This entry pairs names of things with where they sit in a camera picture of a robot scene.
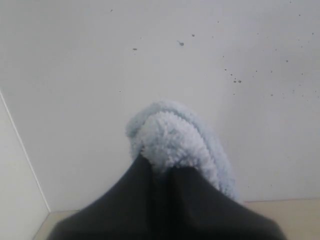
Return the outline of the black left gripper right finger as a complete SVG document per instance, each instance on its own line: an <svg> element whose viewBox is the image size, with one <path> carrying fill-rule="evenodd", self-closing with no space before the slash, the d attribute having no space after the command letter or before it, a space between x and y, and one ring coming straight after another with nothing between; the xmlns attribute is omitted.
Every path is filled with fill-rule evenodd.
<svg viewBox="0 0 320 240"><path fill-rule="evenodd" d="M272 219L230 199L191 167L168 175L170 240L282 240Z"/></svg>

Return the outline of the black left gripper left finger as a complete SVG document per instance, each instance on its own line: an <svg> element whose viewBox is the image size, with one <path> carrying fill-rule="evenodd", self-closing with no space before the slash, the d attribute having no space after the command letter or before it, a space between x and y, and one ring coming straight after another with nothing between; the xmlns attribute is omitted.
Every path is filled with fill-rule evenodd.
<svg viewBox="0 0 320 240"><path fill-rule="evenodd" d="M169 235L166 183L139 155L103 196L58 222L49 240L164 240Z"/></svg>

